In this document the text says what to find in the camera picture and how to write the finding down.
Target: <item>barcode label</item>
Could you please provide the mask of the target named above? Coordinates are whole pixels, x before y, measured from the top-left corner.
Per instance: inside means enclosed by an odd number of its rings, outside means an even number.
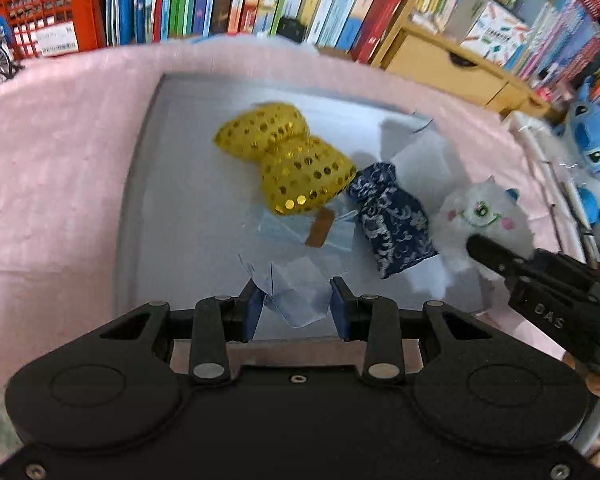
[[[78,39],[75,37],[74,22],[58,23],[51,27],[40,28],[37,33],[40,54],[59,56],[69,52],[78,52]]]

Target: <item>brown bandage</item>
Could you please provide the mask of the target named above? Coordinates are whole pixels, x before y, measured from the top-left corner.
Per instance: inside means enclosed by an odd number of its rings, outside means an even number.
[[[336,213],[331,209],[325,207],[320,208],[318,216],[315,218],[314,223],[311,224],[309,236],[304,244],[307,247],[322,247],[327,240],[329,229],[331,229],[331,225],[333,225],[335,218]]]

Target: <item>blue plush toy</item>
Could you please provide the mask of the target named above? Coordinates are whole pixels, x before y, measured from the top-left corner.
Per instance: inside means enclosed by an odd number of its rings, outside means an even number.
[[[569,106],[563,124],[554,134],[560,137],[577,164],[573,178],[589,223],[600,223],[600,106],[589,101],[590,77]]]

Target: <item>white tray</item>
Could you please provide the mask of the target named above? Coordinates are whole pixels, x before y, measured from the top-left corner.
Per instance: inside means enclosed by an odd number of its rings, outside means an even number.
[[[430,119],[348,100],[319,90],[282,88],[227,76],[163,77],[144,120],[126,183],[118,234],[115,315],[151,300],[192,308],[202,298],[237,295],[248,280],[237,254],[255,265],[287,262],[325,249],[306,248],[255,233],[253,203],[260,197],[256,164],[222,152],[212,137],[252,105],[293,103],[312,133],[350,156],[359,168],[389,160]],[[356,231],[351,253],[334,251],[355,294],[394,298],[419,310],[429,299],[467,312],[483,310],[476,272],[452,276],[438,256],[380,280],[370,245]],[[291,328],[262,311],[255,339],[333,336],[331,316]]]

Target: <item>red crate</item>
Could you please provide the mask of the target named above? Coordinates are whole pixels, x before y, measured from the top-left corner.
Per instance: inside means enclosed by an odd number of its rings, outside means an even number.
[[[39,57],[36,31],[73,22],[78,49],[106,46],[101,0],[0,0],[0,15],[13,35],[13,49],[22,59]]]

